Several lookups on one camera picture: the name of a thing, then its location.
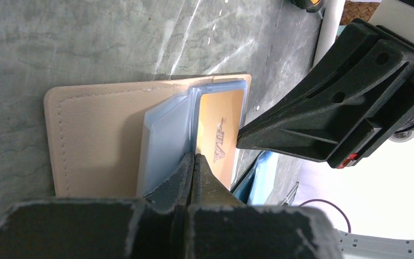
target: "blue object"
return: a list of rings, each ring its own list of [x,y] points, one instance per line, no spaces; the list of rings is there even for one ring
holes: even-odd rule
[[[248,205],[263,205],[274,188],[278,154],[262,151],[239,180],[232,194]]]
[[[233,90],[244,91],[242,124],[247,100],[247,82],[244,80],[193,86],[145,113],[137,196],[144,196],[171,177],[183,156],[196,150],[202,95]]]

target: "white pole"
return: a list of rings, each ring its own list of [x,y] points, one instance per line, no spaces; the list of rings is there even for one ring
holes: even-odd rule
[[[321,23],[320,35],[318,36],[318,45],[316,46],[313,66],[328,52],[334,44],[342,18],[343,7],[346,0],[327,0],[325,15]]]

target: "hole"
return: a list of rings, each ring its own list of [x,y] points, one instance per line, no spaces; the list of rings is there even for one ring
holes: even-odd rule
[[[375,59],[375,63],[377,63],[377,65],[384,65],[388,62],[388,60],[390,60],[390,55],[383,52],[378,55],[377,59]]]
[[[339,103],[343,102],[344,99],[345,99],[345,93],[338,92],[333,96],[331,101],[335,104],[339,104]]]

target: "gold card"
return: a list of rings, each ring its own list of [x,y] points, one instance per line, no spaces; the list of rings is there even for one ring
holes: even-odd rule
[[[214,176],[231,187],[244,91],[204,94],[199,105],[196,153],[205,155]]]

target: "beige leather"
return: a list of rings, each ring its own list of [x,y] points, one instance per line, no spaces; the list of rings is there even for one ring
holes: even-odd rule
[[[134,197],[143,116],[191,85],[248,74],[55,87],[44,100],[56,196]]]

